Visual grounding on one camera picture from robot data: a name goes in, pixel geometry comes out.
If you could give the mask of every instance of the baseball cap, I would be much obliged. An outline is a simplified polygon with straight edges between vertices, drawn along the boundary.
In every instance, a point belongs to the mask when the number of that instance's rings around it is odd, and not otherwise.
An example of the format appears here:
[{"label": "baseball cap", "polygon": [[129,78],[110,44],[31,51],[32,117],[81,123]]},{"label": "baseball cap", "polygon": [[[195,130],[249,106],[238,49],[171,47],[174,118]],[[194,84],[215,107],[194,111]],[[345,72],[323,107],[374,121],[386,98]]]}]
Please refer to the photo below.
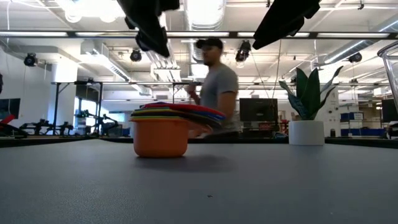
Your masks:
[{"label": "baseball cap", "polygon": [[219,38],[210,37],[209,39],[201,39],[196,42],[196,47],[201,49],[203,46],[214,46],[223,49],[223,42]]}]

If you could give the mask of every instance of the green leaf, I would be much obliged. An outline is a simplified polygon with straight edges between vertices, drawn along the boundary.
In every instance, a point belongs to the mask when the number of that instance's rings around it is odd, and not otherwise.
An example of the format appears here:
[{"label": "green leaf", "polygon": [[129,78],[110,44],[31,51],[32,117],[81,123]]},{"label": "green leaf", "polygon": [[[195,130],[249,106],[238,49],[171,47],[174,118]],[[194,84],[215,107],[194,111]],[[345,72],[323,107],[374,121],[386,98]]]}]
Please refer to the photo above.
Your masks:
[{"label": "green leaf", "polygon": [[297,71],[297,97],[301,99],[304,94],[305,87],[307,86],[308,77],[303,70],[296,68]]},{"label": "green leaf", "polygon": [[341,66],[340,68],[337,68],[337,70],[335,71],[335,74],[333,75],[333,77],[331,78],[331,80],[328,81],[328,82],[322,87],[321,93],[323,93],[325,90],[329,89],[329,87],[330,87],[331,84],[333,83],[333,80],[338,76],[338,74],[340,73],[340,71],[341,71],[341,69],[342,69],[343,67],[344,67],[344,66]]},{"label": "green leaf", "polygon": [[317,68],[311,72],[300,101],[303,103],[309,114],[317,112],[318,105],[321,102],[319,73]]},{"label": "green leaf", "polygon": [[300,115],[301,119],[307,120],[309,118],[309,112],[308,110],[304,107],[300,99],[298,99],[295,95],[288,94],[287,98],[289,99],[290,105],[292,105],[292,108],[295,109]]},{"label": "green leaf", "polygon": [[329,97],[330,93],[335,89],[336,87],[331,88],[329,91],[327,91],[326,95],[325,95],[325,99],[322,100],[322,102],[319,104],[316,112],[311,114],[310,119],[313,120],[315,119],[315,117],[317,116],[318,111],[325,105],[326,103],[326,99]]},{"label": "green leaf", "polygon": [[284,90],[287,91],[287,94],[294,96],[292,90],[290,90],[290,88],[287,86],[285,81],[279,81],[279,85],[280,85],[280,87],[282,87]]}]

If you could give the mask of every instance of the white pot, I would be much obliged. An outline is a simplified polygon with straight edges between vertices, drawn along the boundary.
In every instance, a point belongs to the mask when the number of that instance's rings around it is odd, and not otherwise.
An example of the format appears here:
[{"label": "white pot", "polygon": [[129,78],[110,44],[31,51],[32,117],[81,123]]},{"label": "white pot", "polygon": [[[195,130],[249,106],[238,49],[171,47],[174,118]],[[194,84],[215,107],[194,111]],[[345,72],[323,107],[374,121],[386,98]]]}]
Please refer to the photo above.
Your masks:
[{"label": "white pot", "polygon": [[289,122],[289,144],[296,146],[324,145],[323,121]]}]

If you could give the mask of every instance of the man's hand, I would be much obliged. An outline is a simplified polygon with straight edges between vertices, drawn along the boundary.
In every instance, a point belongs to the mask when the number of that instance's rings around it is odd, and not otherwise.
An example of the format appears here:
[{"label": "man's hand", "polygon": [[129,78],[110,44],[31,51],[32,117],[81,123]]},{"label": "man's hand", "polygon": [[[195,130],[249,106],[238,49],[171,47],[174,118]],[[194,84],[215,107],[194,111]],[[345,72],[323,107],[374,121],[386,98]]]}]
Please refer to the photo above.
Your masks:
[{"label": "man's hand", "polygon": [[189,86],[187,86],[185,90],[187,91],[187,93],[188,93],[190,96],[192,96],[192,95],[195,95],[195,94],[196,94],[196,92],[195,92],[196,89],[197,89],[196,84],[190,83]]}]

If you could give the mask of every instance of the orange bowl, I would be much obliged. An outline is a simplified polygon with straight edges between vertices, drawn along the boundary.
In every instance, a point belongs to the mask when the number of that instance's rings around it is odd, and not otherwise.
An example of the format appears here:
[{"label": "orange bowl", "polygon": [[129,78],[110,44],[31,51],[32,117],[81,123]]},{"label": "orange bowl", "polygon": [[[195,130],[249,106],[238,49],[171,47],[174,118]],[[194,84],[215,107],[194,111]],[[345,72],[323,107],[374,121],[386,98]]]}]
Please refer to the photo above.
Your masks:
[{"label": "orange bowl", "polygon": [[188,147],[187,120],[175,118],[132,119],[134,151],[151,158],[180,157]]}]

